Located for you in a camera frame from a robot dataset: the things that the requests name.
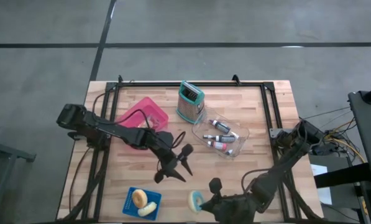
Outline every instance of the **blue plastic plate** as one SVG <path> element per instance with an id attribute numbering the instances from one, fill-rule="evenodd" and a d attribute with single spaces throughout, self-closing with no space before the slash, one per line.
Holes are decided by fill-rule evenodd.
<path id="1" fill-rule="evenodd" d="M 131 215 L 131 216 L 137 217 L 137 218 L 144 218 L 144 219 L 147 219 L 147 220 L 155 221 L 156 218 L 158 217 L 158 211 L 159 211 L 160 200 L 162 199 L 162 195 L 160 193 L 151 192 L 149 190 L 141 189 L 147 194 L 148 203 L 149 202 L 155 202 L 157 204 L 155 211 L 153 211 L 152 213 L 150 213 L 150 214 L 148 214 L 144 217 L 141 217 L 141 216 L 138 215 L 138 208 L 134 205 L 133 199 L 131 197 L 131 195 L 133 194 L 133 191 L 135 191 L 137 189 L 138 188 L 135 188 L 135 187 L 130 187 L 129 188 L 129 192 L 127 193 L 126 201 L 124 202 L 124 206 L 123 206 L 123 210 L 122 210 L 123 214 Z"/>

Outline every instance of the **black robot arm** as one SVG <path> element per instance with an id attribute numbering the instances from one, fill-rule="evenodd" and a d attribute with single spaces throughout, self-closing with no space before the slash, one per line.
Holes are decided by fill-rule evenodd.
<path id="1" fill-rule="evenodd" d="M 175 177 L 184 182 L 185 179 L 174 169 L 177 162 L 192 175 L 187 163 L 193 148 L 187 144 L 177 156 L 172 151 L 173 135 L 160 131 L 155 132 L 150 128 L 127 128 L 117 123 L 96 116 L 88 111 L 83 105 L 67 104 L 62 109 L 57 124 L 65 129 L 74 130 L 68 133 L 69 137 L 76 139 L 75 136 L 84 136 L 89 147 L 104 150 L 109 147 L 106 145 L 106 138 L 115 136 L 123 140 L 127 145 L 136 149 L 150 149 L 159 159 L 162 168 L 155 174 L 155 181 L 159 183 L 163 176 Z"/>
<path id="2" fill-rule="evenodd" d="M 202 210 L 214 215 L 220 223 L 253 223 L 255 212 L 263 213 L 271 204 L 277 187 L 285 174 L 307 154 L 320 144 L 324 133 L 307 121 L 300 121 L 291 131 L 281 130 L 271 144 L 277 149 L 285 149 L 277 164 L 266 173 L 260 174 L 244 188 L 243 194 L 221 196 L 221 181 L 214 178 L 209 186 L 214 194 L 212 199 L 201 205 Z M 300 208 L 309 219 L 321 219 L 307 206 L 294 186 L 285 181 L 290 193 L 299 202 Z"/>

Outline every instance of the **wooden table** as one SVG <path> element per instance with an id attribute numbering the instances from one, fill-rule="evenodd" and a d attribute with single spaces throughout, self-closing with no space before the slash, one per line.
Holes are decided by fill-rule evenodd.
<path id="1" fill-rule="evenodd" d="M 293 128 L 298 122 L 298 113 L 290 82 L 287 80 L 274 81 L 274 84 L 283 127 Z M 87 109 L 91 110 L 94 99 L 104 92 L 105 86 L 106 82 L 90 83 L 85 102 Z M 202 87 L 201 89 L 206 95 L 205 103 L 208 107 L 214 108 L 217 113 L 249 129 L 250 136 L 246 140 L 241 154 L 233 161 L 226 160 L 196 141 L 191 132 L 192 124 L 181 119 L 175 111 L 178 100 L 178 88 L 124 87 L 119 92 L 117 117 L 124 114 L 142 98 L 146 96 L 151 97 L 169 116 L 168 130 L 172 132 L 174 137 L 182 131 L 186 131 L 182 144 L 174 150 L 178 154 L 179 150 L 186 143 L 193 145 L 194 152 L 188 158 L 193 176 L 190 176 L 182 166 L 177 166 L 176 170 L 186 179 L 186 183 L 174 178 L 168 178 L 164 179 L 160 184 L 156 184 L 153 181 L 153 177 L 156 173 L 157 158 L 150 151 L 131 149 L 120 139 L 113 138 L 99 221 L 145 222 L 143 219 L 130 217 L 122 213 L 129 187 L 139 187 L 162 194 L 162 202 L 157 218 L 159 222 L 213 222 L 214 216 L 208 212 L 201 212 L 196 215 L 190 211 L 187 197 L 191 190 L 199 190 L 205 199 L 210 199 L 212 193 L 209 191 L 209 181 L 213 177 L 220 177 L 223 186 L 222 194 L 239 194 L 242 192 L 240 179 L 245 172 L 273 166 L 260 89 L 256 87 L 231 86 Z M 273 111 L 270 99 L 271 97 L 268 93 L 270 111 Z M 96 114 L 100 114 L 102 100 L 103 98 L 96 104 Z M 76 142 L 57 218 L 62 218 L 68 214 L 69 188 L 79 160 L 86 150 L 87 147 L 84 141 Z M 89 154 L 83 161 L 76 178 L 73 188 L 72 206 L 85 191 L 91 156 L 92 150 L 89 151 Z M 245 183 L 249 183 L 257 175 L 259 174 L 250 174 L 246 178 Z M 304 156 L 294 166 L 293 175 L 296 188 L 301 196 L 313 211 L 322 217 L 323 213 L 318 199 L 318 191 L 315 187 L 308 156 Z M 286 194 L 286 197 L 291 211 L 290 214 L 293 214 L 289 193 Z M 94 210 L 94 200 L 95 195 L 91 200 L 90 211 Z M 280 199 L 277 192 L 267 211 L 263 214 L 256 213 L 255 221 L 282 220 Z"/>

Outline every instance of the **wire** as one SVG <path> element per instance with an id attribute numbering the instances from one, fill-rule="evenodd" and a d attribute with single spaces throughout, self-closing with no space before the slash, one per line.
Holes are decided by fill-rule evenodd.
<path id="1" fill-rule="evenodd" d="M 348 126 L 347 126 L 346 129 L 341 130 L 341 131 L 338 131 L 338 132 L 335 132 L 335 133 L 333 133 L 333 134 L 338 134 L 338 135 L 343 136 L 343 134 L 345 134 L 345 135 L 347 134 L 347 131 L 348 131 L 348 130 L 351 130 L 352 128 L 354 128 L 354 127 L 357 126 L 356 124 L 354 124 L 352 127 L 350 127 L 350 125 L 351 125 L 351 123 L 348 124 Z"/>
<path id="2" fill-rule="evenodd" d="M 243 175 L 242 180 L 240 181 L 240 184 L 241 184 L 241 186 L 242 186 L 242 190 L 243 190 L 243 194 L 246 194 L 246 189 L 245 189 L 245 186 L 244 186 L 244 181 L 245 181 L 245 178 L 246 178 L 247 175 L 252 174 L 252 173 L 254 173 L 254 172 L 263 172 L 263 171 L 268 171 L 268 170 L 270 170 L 270 169 L 271 169 L 271 168 L 266 168 L 266 169 L 257 169 L 257 170 L 250 170 L 250 171 L 246 172 L 246 173 Z"/>
<path id="3" fill-rule="evenodd" d="M 345 216 L 345 217 L 347 217 L 347 218 L 349 218 L 349 219 L 351 219 L 351 220 L 353 220 L 353 221 L 357 221 L 358 223 L 360 222 L 359 220 L 356 220 L 355 218 L 351 218 L 351 217 L 349 217 L 348 215 L 346 215 L 346 214 L 344 214 L 344 213 L 338 211 L 337 209 L 333 208 L 333 207 L 330 206 L 330 205 L 326 205 L 325 203 L 322 203 L 322 202 L 321 202 L 321 204 L 322 204 L 323 206 L 327 207 L 327 208 L 330 208 L 330 209 L 332 209 L 332 210 L 334 210 L 334 211 L 340 213 L 341 215 L 343 215 L 343 216 Z"/>
<path id="4" fill-rule="evenodd" d="M 100 97 L 104 96 L 106 93 L 109 93 L 110 91 L 112 91 L 115 87 L 119 87 L 119 86 L 118 86 L 118 85 L 114 85 L 114 86 L 110 87 L 110 89 L 106 90 L 104 93 L 98 95 L 98 96 L 94 99 L 94 102 L 93 102 L 93 109 L 91 110 L 93 113 L 91 114 L 91 117 L 92 117 L 96 122 L 99 122 L 99 123 L 101 123 L 101 124 L 115 124 L 115 123 L 110 122 L 110 121 L 109 121 L 109 122 L 101 121 L 101 119 L 98 119 L 98 118 L 96 117 L 95 113 L 94 113 L 94 112 L 95 112 L 95 109 L 96 109 L 96 103 L 97 103 L 97 100 L 98 100 Z"/>
<path id="5" fill-rule="evenodd" d="M 185 134 L 186 132 L 183 131 L 181 132 L 177 138 L 173 141 L 173 146 L 172 146 L 172 149 L 176 148 L 177 146 L 179 146 L 181 144 L 181 142 L 184 140 L 184 137 L 185 137 Z"/>
<path id="6" fill-rule="evenodd" d="M 352 149 L 353 152 L 356 153 L 356 154 L 359 156 L 360 160 L 361 160 L 363 163 L 366 162 L 365 159 L 364 159 L 364 158 L 359 154 L 359 152 L 358 152 L 354 147 L 350 146 L 348 143 L 345 143 L 344 141 L 341 141 L 341 140 L 338 140 L 338 139 L 334 139 L 334 138 L 329 138 L 329 140 L 333 140 L 333 141 L 339 142 L 339 143 L 341 143 L 341 144 L 347 146 L 348 148 Z"/>
<path id="7" fill-rule="evenodd" d="M 331 131 L 331 132 L 330 132 L 326 137 L 328 137 L 328 136 L 330 136 L 330 135 L 332 135 L 332 134 L 334 134 L 334 133 L 337 133 L 337 134 L 338 134 L 337 130 L 340 129 L 340 128 L 342 128 L 343 126 L 345 126 L 345 125 L 347 125 L 347 124 L 348 124 L 348 127 L 347 127 L 345 130 L 343 130 L 343 131 L 348 131 L 348 130 L 349 130 L 349 126 L 351 125 L 351 123 L 352 123 L 354 120 L 355 120 L 355 117 L 353 117 L 350 121 L 346 122 L 345 124 L 342 124 L 342 125 L 336 127 L 336 128 L 333 129 L 333 131 Z"/>
<path id="8" fill-rule="evenodd" d="M 344 110 L 344 109 L 347 109 L 347 108 L 350 108 L 350 107 L 347 106 L 347 107 L 345 107 L 345 108 L 340 108 L 340 109 L 337 109 L 337 110 L 332 110 L 332 111 L 328 111 L 328 112 L 323 112 L 323 113 L 320 113 L 320 114 L 317 114 L 317 115 L 314 115 L 314 116 L 309 116 L 309 117 L 301 118 L 301 119 L 314 118 L 314 117 L 316 117 L 316 116 L 321 116 L 321 115 L 324 115 L 324 114 L 333 113 L 333 112 L 340 111 L 340 110 Z"/>
<path id="9" fill-rule="evenodd" d="M 144 116 L 145 122 L 147 123 L 147 127 L 150 128 L 150 125 L 149 125 L 149 123 L 148 123 L 148 117 L 147 117 L 147 115 L 145 114 L 145 112 L 142 111 L 142 109 L 136 109 L 136 110 L 133 111 L 131 114 L 129 114 L 126 118 L 124 118 L 123 120 L 121 120 L 121 121 L 116 121 L 115 124 L 120 124 L 120 123 L 122 123 L 122 122 L 127 121 L 127 119 L 129 119 L 131 116 L 133 116 L 136 112 L 140 112 L 140 113 L 142 113 L 142 116 Z"/>
<path id="10" fill-rule="evenodd" d="M 344 115 L 346 115 L 347 113 L 351 113 L 351 112 L 352 112 L 352 111 L 348 111 L 348 112 L 346 112 L 346 113 L 340 114 L 339 116 L 336 116 L 334 119 L 330 120 L 329 122 L 327 122 L 326 124 L 320 126 L 319 128 L 322 128 L 323 126 L 328 125 L 329 123 L 333 122 L 333 121 L 336 120 L 337 118 L 340 118 L 341 116 L 344 116 Z"/>
<path id="11" fill-rule="evenodd" d="M 86 150 L 86 152 L 83 154 L 83 156 L 81 157 L 81 159 L 80 159 L 80 161 L 79 161 L 78 167 L 76 167 L 75 174 L 74 174 L 74 176 L 73 176 L 73 180 L 72 180 L 72 183 L 71 183 L 71 188 L 69 189 L 69 212 L 71 212 L 71 210 L 72 210 L 72 207 L 71 207 L 72 190 L 73 190 L 73 186 L 74 186 L 74 184 L 75 184 L 76 176 L 78 175 L 78 172 L 79 172 L 79 168 L 80 168 L 81 163 L 82 163 L 83 160 L 85 159 L 86 154 L 87 154 L 87 152 L 88 152 L 90 149 L 91 149 L 91 148 L 89 147 L 89 148 Z"/>

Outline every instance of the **bagel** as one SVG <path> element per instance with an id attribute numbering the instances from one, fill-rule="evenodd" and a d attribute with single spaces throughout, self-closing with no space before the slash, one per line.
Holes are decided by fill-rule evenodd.
<path id="1" fill-rule="evenodd" d="M 147 194 L 141 189 L 133 191 L 131 197 L 133 199 L 134 205 L 137 208 L 144 208 L 148 203 Z"/>
<path id="2" fill-rule="evenodd" d="M 188 196 L 188 206 L 190 207 L 190 210 L 195 213 L 199 213 L 202 208 L 200 207 L 201 204 L 204 203 L 204 199 L 202 196 L 202 193 L 193 190 Z"/>
<path id="3" fill-rule="evenodd" d="M 155 202 L 149 202 L 144 208 L 138 209 L 138 215 L 144 217 L 155 211 L 157 204 Z"/>

